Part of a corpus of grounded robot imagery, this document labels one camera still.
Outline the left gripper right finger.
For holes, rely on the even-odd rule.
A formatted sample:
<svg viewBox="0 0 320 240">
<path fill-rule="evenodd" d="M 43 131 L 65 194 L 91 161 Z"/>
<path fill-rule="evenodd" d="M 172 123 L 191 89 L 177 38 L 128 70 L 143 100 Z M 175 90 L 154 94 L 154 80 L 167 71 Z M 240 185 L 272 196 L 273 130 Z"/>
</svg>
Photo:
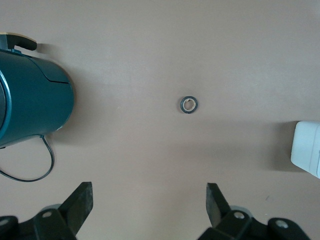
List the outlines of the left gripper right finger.
<svg viewBox="0 0 320 240">
<path fill-rule="evenodd" d="M 216 183 L 206 186 L 206 212 L 211 227 L 200 240 L 309 240 L 310 237 L 294 221 L 274 217 L 267 224 L 247 212 L 232 209 Z"/>
</svg>

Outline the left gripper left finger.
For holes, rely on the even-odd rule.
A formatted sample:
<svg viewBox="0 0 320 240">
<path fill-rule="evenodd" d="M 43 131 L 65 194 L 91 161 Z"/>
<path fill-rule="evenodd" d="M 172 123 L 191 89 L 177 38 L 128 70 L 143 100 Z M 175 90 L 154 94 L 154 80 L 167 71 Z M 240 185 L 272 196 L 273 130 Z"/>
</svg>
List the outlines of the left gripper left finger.
<svg viewBox="0 0 320 240">
<path fill-rule="evenodd" d="M 75 240 L 93 209 L 93 186 L 82 182 L 58 207 L 47 207 L 19 222 L 13 215 L 0 217 L 2 240 Z"/>
</svg>

